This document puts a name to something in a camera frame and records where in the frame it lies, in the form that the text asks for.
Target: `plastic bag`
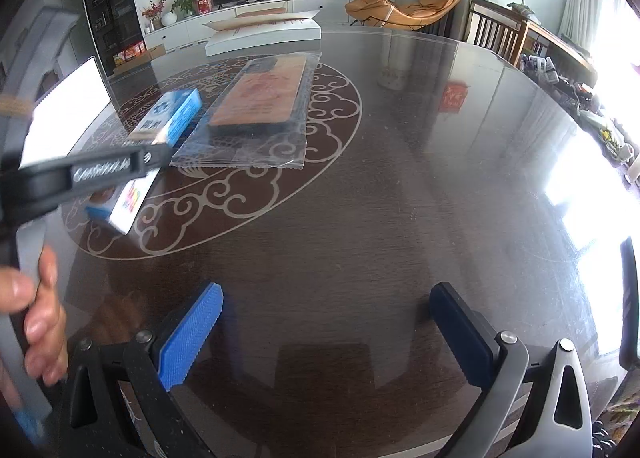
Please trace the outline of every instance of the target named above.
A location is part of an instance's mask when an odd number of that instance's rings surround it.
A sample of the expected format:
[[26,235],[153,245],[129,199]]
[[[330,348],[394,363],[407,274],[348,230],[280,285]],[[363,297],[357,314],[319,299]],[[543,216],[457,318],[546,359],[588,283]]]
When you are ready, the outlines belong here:
[[320,53],[249,61],[171,160],[175,167],[302,169],[306,112]]

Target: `human hand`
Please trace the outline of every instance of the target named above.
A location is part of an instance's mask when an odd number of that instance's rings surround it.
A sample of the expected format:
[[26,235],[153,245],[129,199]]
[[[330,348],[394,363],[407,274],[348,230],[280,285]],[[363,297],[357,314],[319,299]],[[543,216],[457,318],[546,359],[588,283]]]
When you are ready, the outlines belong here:
[[[56,255],[45,246],[38,262],[40,286],[35,301],[24,319],[24,332],[30,348],[24,356],[24,367],[31,378],[42,377],[52,386],[66,373],[66,313],[58,298]],[[14,268],[0,267],[0,313],[12,314],[29,306],[35,285]],[[12,408],[20,406],[14,385],[0,363],[0,391]]]

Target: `blue and white box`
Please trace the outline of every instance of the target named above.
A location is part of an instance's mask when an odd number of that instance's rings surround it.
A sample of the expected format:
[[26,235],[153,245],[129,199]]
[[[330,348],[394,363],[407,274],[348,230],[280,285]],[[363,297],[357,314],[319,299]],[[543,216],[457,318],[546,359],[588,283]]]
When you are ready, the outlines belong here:
[[[165,93],[131,131],[124,146],[162,142],[173,146],[201,107],[197,90]],[[158,172],[155,169],[144,178],[94,193],[86,206],[88,215],[127,234]]]

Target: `white pot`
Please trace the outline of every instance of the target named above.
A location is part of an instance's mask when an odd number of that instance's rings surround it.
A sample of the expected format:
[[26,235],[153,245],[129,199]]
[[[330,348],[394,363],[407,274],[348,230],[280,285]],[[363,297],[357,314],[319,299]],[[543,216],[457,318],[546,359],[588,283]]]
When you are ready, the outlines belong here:
[[174,24],[178,21],[178,16],[176,16],[173,12],[167,12],[162,19],[160,20],[163,25],[169,26],[170,24]]

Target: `silver bolt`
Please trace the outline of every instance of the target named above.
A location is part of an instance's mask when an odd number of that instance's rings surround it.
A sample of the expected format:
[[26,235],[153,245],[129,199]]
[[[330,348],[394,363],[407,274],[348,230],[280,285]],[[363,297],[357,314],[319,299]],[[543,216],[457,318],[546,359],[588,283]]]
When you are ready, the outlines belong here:
[[571,339],[560,339],[560,347],[565,352],[572,352],[575,350],[574,343],[571,342]]
[[140,330],[136,333],[136,341],[140,344],[146,344],[151,340],[153,334],[149,330]]
[[89,348],[91,348],[91,344],[92,344],[91,339],[89,339],[89,337],[85,337],[78,343],[78,348],[80,348],[81,352],[85,352]]
[[502,339],[502,342],[505,344],[515,344],[518,342],[516,335],[511,332],[500,332],[500,339]]

